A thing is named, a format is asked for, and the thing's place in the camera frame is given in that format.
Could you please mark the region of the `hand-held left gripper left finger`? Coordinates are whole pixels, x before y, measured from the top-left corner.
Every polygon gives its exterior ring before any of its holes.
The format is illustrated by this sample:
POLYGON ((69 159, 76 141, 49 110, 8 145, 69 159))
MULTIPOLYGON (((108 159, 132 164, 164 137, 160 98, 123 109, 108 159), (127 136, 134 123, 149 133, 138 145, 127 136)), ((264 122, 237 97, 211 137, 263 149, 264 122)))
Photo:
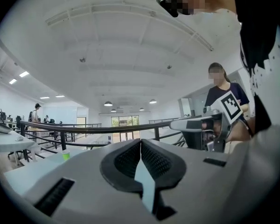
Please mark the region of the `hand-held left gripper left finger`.
POLYGON ((154 224, 135 181, 140 141, 85 151, 48 172, 24 194, 46 221, 58 224, 154 224))

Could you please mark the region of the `black metal railing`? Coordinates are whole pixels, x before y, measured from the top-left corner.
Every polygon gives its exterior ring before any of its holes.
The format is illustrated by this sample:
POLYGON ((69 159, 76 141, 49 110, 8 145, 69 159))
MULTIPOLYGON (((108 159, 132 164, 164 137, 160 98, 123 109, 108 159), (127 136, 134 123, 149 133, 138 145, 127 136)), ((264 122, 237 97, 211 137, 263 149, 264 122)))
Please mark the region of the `black metal railing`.
MULTIPOLYGON (((126 131, 154 131, 154 140, 160 141, 161 139, 169 138, 176 135, 181 135, 182 133, 174 132, 167 135, 160 135, 160 128, 169 127, 172 120, 167 119, 165 122, 144 124, 138 126, 131 126, 126 129, 126 131)), ((42 124, 21 121, 20 133, 22 136, 28 135, 30 139, 36 141, 37 139, 42 140, 39 144, 53 143, 53 147, 57 148, 58 145, 62 147, 62 150, 66 149, 67 145, 76 147, 103 147, 104 144, 80 144, 76 143, 76 136, 82 138, 87 137, 90 134, 108 134, 117 133, 122 131, 122 127, 102 127, 101 124, 85 124, 85 125, 74 125, 74 124, 42 124)))

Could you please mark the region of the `person's black white shirt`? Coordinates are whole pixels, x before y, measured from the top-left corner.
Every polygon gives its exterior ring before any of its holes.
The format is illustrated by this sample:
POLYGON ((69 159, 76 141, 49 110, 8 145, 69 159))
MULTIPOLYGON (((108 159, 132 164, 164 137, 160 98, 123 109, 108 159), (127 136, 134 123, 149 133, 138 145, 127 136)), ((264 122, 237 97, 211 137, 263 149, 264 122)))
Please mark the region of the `person's black white shirt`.
POLYGON ((280 125, 280 0, 235 0, 240 56, 250 77, 255 132, 280 125))

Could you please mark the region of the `person's right forearm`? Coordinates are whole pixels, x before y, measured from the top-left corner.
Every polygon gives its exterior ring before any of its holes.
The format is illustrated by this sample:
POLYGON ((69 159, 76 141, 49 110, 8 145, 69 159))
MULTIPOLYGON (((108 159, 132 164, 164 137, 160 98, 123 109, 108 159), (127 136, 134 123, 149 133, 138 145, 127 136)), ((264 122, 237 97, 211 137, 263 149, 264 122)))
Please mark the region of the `person's right forearm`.
POLYGON ((251 139, 251 135, 249 133, 247 125, 242 120, 237 120, 228 135, 228 137, 225 139, 226 142, 233 142, 233 141, 239 141, 244 142, 251 139))

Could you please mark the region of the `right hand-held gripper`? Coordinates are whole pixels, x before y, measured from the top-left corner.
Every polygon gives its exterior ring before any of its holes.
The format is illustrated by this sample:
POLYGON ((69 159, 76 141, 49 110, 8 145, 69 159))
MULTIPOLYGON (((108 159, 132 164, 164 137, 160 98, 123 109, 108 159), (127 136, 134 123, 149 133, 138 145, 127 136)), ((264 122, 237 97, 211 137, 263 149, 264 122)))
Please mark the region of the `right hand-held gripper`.
POLYGON ((203 132, 202 142, 207 151, 223 152, 233 123, 242 115, 234 94, 229 91, 203 109, 203 116, 172 121, 169 127, 183 132, 203 132))

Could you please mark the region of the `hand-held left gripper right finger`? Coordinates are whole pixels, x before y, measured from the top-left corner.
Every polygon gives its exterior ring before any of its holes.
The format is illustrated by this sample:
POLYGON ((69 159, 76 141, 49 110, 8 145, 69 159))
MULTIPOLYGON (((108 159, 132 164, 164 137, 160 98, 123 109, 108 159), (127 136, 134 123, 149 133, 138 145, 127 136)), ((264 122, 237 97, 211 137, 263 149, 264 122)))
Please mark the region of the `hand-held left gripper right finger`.
POLYGON ((143 140, 165 163, 155 180, 160 224, 249 224, 271 191, 271 131, 236 145, 231 154, 143 140))

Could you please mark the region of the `glass door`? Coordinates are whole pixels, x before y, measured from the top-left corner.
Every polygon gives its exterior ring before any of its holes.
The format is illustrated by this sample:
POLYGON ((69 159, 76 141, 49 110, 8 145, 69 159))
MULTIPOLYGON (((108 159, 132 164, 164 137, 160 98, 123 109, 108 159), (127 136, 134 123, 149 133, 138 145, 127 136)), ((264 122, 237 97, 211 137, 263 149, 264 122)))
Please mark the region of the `glass door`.
POLYGON ((126 131, 127 128, 131 126, 138 126, 140 124, 139 116, 117 116, 112 117, 112 127, 122 127, 122 131, 117 133, 112 133, 113 143, 118 143, 127 140, 139 139, 140 131, 126 131))

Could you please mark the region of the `white desk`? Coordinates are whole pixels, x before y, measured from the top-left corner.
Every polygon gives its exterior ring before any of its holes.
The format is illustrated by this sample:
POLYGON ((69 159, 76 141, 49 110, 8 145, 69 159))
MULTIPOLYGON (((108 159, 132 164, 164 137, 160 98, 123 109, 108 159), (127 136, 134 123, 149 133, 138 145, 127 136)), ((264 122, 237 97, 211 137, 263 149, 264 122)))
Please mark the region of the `white desk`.
POLYGON ((9 133, 0 132, 0 153, 29 150, 30 152, 40 152, 41 148, 33 140, 30 140, 15 131, 9 133))

